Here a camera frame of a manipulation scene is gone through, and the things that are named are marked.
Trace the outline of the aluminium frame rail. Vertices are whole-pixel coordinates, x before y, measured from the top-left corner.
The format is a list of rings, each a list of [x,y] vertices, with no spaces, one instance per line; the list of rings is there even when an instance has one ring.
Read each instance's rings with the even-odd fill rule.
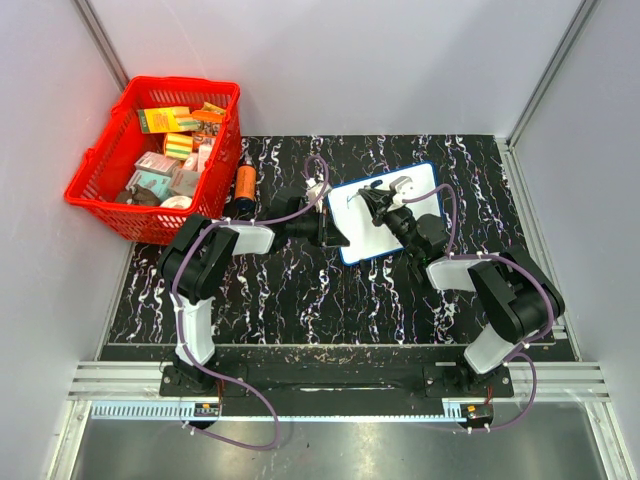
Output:
[[[88,362],[78,367],[68,398],[88,401],[102,419],[177,420],[182,422],[463,422],[464,409],[528,402],[607,403],[610,396],[598,366],[592,363],[526,362],[512,364],[479,394],[447,393],[431,377],[420,376],[409,391],[391,384],[347,386],[273,385],[257,394],[225,385],[194,394],[167,383],[150,363]]]

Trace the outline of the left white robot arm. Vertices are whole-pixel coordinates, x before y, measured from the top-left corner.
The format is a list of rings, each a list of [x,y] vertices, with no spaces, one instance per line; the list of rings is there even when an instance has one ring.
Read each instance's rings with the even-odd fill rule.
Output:
[[[329,208],[301,194],[277,195],[257,221],[214,221],[190,216],[162,253],[158,268],[171,289],[178,341],[164,375],[195,395],[211,392],[217,381],[207,365],[215,354],[211,308],[216,290],[234,256],[274,254],[292,238],[320,248],[347,247],[349,239]]]

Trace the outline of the white tape roll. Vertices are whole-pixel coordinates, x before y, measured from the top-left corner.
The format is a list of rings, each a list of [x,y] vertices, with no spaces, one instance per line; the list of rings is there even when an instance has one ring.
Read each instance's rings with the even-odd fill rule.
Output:
[[[172,196],[160,205],[161,208],[186,210],[192,205],[192,198],[184,195]]]

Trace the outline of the yellow green box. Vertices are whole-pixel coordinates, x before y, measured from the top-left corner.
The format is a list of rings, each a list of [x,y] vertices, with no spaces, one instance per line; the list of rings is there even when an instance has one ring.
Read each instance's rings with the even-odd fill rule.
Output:
[[[138,109],[137,116],[144,134],[188,131],[192,123],[188,106]]]

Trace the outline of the red plastic shopping basket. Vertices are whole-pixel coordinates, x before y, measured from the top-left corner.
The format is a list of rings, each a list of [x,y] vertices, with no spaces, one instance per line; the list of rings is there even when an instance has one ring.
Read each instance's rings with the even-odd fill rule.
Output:
[[[124,239],[169,244],[189,215],[219,218],[242,152],[239,119],[240,86],[234,82],[193,77],[136,76],[126,86],[94,145],[66,188],[64,199],[81,207]],[[138,111],[145,108],[188,106],[210,102],[226,110],[220,133],[188,209],[168,209],[118,203],[134,174],[139,157],[161,147],[157,135],[144,134]]]

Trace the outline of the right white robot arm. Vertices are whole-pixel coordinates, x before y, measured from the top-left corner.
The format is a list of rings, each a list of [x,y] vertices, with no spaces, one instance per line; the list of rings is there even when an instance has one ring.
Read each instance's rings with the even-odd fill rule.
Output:
[[[476,396],[491,382],[490,372],[512,360],[532,342],[547,335],[565,313],[565,301],[526,248],[516,245],[501,253],[454,254],[456,227],[445,231],[435,214],[415,217],[409,205],[452,187],[442,184],[409,198],[411,180],[400,177],[388,189],[379,181],[358,190],[376,227],[384,226],[402,245],[416,280],[435,290],[474,292],[488,324],[464,353],[454,375],[456,387]]]

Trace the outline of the teal white box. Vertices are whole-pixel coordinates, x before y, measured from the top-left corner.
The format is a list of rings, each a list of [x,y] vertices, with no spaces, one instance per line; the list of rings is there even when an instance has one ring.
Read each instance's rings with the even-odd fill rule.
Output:
[[[167,200],[171,196],[169,185],[170,176],[165,176],[145,170],[136,170],[126,188],[131,189],[134,186],[141,187],[151,191],[161,202]]]

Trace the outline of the orange snack packet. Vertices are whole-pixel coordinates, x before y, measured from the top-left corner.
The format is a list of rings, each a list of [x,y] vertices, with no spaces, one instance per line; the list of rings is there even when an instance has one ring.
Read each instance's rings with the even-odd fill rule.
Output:
[[[215,136],[218,134],[226,110],[209,102],[204,102],[200,109],[191,113],[193,119],[198,123],[198,131],[204,135]]]

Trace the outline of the pink white box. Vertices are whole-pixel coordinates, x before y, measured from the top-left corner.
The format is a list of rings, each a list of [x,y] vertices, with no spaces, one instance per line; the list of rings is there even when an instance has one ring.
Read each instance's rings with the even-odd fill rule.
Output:
[[[134,164],[136,170],[171,177],[181,162],[160,153],[147,151]]]

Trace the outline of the blue-framed whiteboard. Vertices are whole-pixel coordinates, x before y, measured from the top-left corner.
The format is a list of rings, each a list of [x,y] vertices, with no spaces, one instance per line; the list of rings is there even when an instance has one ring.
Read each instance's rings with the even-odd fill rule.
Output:
[[[379,187],[388,190],[389,183],[402,175],[409,176],[413,181],[412,199],[437,186],[435,165],[423,162],[344,183],[334,187],[329,193],[328,205],[334,223],[351,242],[349,247],[340,248],[345,265],[356,265],[361,260],[388,255],[403,248],[385,225],[376,227],[371,223],[371,216],[363,199],[351,204],[350,208],[346,205],[346,199],[358,192],[359,188],[380,181]]]

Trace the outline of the striped yellow sponge pack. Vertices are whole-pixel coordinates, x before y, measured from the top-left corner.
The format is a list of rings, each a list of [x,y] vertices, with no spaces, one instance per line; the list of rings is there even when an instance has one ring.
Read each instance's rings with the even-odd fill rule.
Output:
[[[193,137],[190,135],[167,133],[164,137],[163,152],[168,157],[186,159],[193,148]]]

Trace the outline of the orange pump bottle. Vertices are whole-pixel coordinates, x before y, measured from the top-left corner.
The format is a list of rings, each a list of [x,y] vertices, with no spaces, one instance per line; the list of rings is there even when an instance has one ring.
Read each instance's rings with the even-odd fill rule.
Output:
[[[240,161],[235,183],[234,204],[241,212],[252,211],[256,202],[256,166],[250,157]]]

